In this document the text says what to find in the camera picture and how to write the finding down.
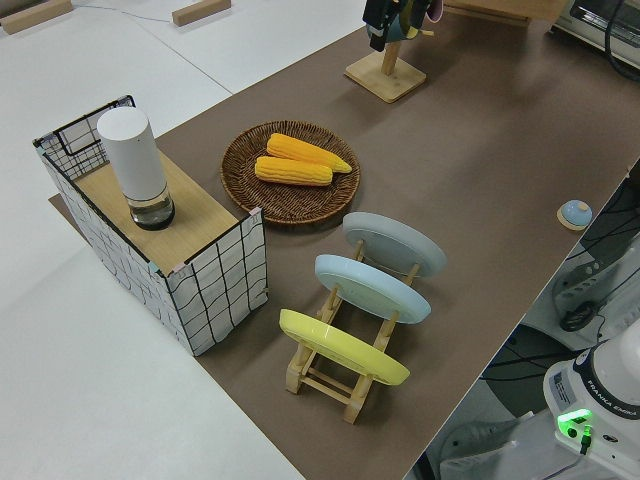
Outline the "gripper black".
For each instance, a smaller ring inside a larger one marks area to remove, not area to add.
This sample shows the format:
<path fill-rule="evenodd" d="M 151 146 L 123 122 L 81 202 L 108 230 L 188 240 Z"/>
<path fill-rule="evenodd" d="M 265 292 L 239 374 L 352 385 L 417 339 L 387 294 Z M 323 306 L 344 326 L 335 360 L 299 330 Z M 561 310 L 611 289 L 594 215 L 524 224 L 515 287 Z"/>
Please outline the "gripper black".
<path fill-rule="evenodd" d="M 417 0 L 417 25 L 421 26 L 427 15 L 430 0 Z M 400 2 L 393 0 L 367 0 L 363 12 L 365 23 L 382 23 L 369 26 L 370 47 L 373 50 L 384 50 L 388 35 L 387 20 L 391 20 L 400 9 Z"/>

